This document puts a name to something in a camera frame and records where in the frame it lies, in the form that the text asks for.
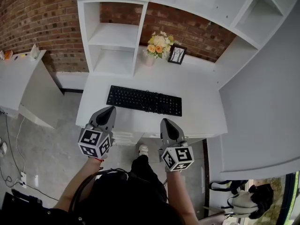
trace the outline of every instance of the power strip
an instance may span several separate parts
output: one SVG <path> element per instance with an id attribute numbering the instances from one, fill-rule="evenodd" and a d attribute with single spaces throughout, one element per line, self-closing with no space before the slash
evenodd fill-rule
<path id="1" fill-rule="evenodd" d="M 21 183 L 23 184 L 22 187 L 23 188 L 27 188 L 26 186 L 26 174 L 21 172 Z"/>

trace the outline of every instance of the white sneaker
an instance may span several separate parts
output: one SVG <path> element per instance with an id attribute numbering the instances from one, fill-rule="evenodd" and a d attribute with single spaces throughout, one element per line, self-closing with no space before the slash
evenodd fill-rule
<path id="1" fill-rule="evenodd" d="M 146 155 L 148 156 L 148 147 L 144 144 L 142 144 L 139 148 L 139 156 Z"/>

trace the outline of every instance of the framed picture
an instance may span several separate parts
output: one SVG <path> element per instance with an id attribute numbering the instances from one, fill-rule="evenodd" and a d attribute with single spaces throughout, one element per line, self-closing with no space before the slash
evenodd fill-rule
<path id="1" fill-rule="evenodd" d="M 171 49 L 168 62 L 181 64 L 186 54 L 187 48 L 174 44 Z"/>

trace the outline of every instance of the person's arm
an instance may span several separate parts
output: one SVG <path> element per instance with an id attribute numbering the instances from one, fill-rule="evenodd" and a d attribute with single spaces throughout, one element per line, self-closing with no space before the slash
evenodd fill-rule
<path id="1" fill-rule="evenodd" d="M 198 225 L 199 221 L 180 172 L 167 172 L 167 181 L 169 204 L 178 211 L 187 225 Z"/>
<path id="2" fill-rule="evenodd" d="M 99 167 L 101 162 L 95 158 L 90 157 L 87 162 L 83 165 L 82 169 L 75 175 L 75 177 L 70 181 L 67 185 L 65 191 L 61 195 L 59 201 L 54 206 L 54 208 L 62 209 L 64 211 L 69 211 L 70 203 L 72 198 L 80 186 L 80 184 L 85 180 L 88 176 L 99 171 Z M 92 183 L 89 183 L 87 186 L 89 189 L 86 189 L 84 193 L 89 193 L 92 188 Z"/>

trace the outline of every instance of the gray concrete floor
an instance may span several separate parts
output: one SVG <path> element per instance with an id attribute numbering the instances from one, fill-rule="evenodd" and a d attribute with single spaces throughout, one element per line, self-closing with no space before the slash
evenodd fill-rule
<path id="1" fill-rule="evenodd" d="M 38 188 L 43 193 L 59 199 L 64 188 L 80 170 L 87 158 L 80 152 L 77 140 L 80 127 L 75 125 L 81 94 L 66 93 L 64 96 L 60 119 L 56 129 L 37 126 L 25 119 L 18 137 L 18 147 L 26 159 L 25 173 L 27 184 Z M 20 171 L 24 168 L 24 161 L 16 148 L 16 136 L 19 131 L 23 116 L 18 119 L 7 118 L 9 138 L 13 155 Z M 0 116 L 0 137 L 7 142 L 8 134 L 5 116 Z M 138 144 L 146 144 L 149 147 L 149 163 L 159 179 L 166 179 L 165 165 L 158 160 L 157 149 L 161 145 L 160 139 L 142 138 Z M 204 193 L 202 193 L 201 167 L 204 169 L 204 156 L 202 142 L 192 144 L 195 162 L 181 175 L 186 183 L 188 193 L 192 199 L 198 218 L 203 217 Z M 130 171 L 131 163 L 136 158 L 135 146 L 112 146 L 108 159 L 103 163 L 104 169 L 123 168 Z M 18 171 L 13 162 L 12 153 L 8 145 L 5 157 L 0 158 L 0 166 L 4 178 L 10 176 L 13 181 L 18 178 Z M 27 187 L 24 189 L 17 184 L 14 187 L 22 193 L 36 196 L 43 201 L 44 207 L 53 207 L 56 201 Z M 10 192 L 3 179 L 0 179 L 0 206 L 4 194 Z"/>

